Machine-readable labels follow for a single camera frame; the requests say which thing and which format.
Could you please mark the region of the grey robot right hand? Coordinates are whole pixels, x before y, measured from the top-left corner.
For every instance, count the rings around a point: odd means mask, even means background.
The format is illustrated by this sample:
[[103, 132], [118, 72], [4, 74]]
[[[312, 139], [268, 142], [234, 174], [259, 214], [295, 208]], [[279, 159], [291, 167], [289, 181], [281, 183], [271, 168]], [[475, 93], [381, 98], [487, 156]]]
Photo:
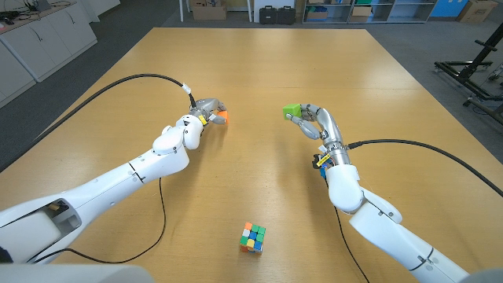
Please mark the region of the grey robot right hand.
[[283, 117], [298, 125], [308, 138], [321, 139], [325, 147], [343, 146], [336, 121], [325, 108], [312, 104], [289, 104], [282, 111]]

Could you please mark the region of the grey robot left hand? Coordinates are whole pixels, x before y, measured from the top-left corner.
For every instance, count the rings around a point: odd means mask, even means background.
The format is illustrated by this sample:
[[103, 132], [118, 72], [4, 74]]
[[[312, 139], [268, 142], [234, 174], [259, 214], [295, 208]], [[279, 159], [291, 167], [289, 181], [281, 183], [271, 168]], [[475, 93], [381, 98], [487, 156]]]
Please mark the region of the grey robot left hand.
[[228, 123], [226, 106], [217, 98], [205, 98], [195, 102], [190, 107], [189, 114], [198, 118], [203, 125], [209, 122], [215, 124]]

